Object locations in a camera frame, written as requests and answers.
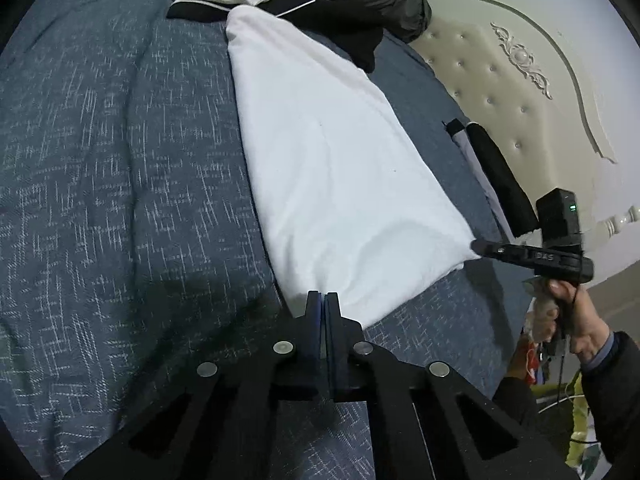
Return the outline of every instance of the metal screw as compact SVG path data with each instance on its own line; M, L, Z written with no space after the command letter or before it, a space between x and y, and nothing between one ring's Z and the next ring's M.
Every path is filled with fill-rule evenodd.
M359 341L353 345L353 351L359 355L369 355L373 352L373 345L368 341Z
M215 363L204 361L196 368L196 372L200 377L211 377L218 373L218 366Z
M446 363L443 363L442 361L436 361L429 365L429 371L436 377L446 377L449 375L449 372L451 370Z
M276 354L288 354L293 351L293 345L289 341L278 341L273 345L273 351L276 352Z

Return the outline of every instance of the red object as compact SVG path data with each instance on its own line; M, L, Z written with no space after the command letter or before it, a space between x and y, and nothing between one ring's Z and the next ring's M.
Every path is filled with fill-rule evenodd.
M531 386L536 384L536 372L540 368L540 360L538 359L538 345L533 342L529 342L529 349L527 350L527 376L525 382Z

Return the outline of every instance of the sleeve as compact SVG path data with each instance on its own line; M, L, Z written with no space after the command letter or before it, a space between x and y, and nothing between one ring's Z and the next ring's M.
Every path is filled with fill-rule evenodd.
M535 429L538 406L536 397L525 381L505 377L500 382L493 401L523 428Z
M601 362L583 369L582 387L602 451L614 463L640 424L640 349L626 333L616 332Z

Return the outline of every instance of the tufted upholstered headboard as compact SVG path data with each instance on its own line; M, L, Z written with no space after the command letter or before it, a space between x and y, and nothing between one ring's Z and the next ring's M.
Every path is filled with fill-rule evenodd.
M570 189L583 230L595 228L599 162L616 155L588 72L562 33L518 2L428 1L433 20L412 47L485 127L533 205L555 187Z

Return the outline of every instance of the bed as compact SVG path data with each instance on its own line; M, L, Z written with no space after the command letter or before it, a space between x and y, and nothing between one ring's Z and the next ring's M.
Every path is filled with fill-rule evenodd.
M43 478L290 316L252 202L223 25L166 20L169 2L36 0L0 56L0 416ZM474 233L500 239L442 126L466 117L432 69L385 35L371 79ZM414 364L446 361L490 396L529 276L468 262L367 338ZM280 415L273 478L373 478L363 406Z

